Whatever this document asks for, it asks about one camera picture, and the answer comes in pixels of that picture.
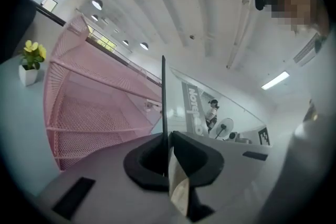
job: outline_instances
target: ceiling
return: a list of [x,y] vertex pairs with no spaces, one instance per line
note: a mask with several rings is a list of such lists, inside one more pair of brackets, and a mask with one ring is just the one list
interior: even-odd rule
[[[293,57],[314,33],[295,35],[284,29],[269,12],[257,11],[254,0],[102,0],[102,11],[91,1],[78,0],[79,10],[88,18],[97,14],[103,34],[119,46],[127,39],[134,53],[155,59],[165,55],[184,73],[198,68],[209,74],[216,70],[223,79],[235,76],[241,81],[237,84],[274,103],[309,97]],[[147,42],[149,50],[140,42]],[[283,71],[290,73],[287,80],[268,91],[261,89]]]

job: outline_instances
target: pink mesh basket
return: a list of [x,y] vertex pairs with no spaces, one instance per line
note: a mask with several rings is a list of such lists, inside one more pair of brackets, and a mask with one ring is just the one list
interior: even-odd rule
[[160,119],[161,84],[86,42],[82,16],[64,26],[46,74],[44,116],[55,160],[65,170],[104,147],[149,135]]

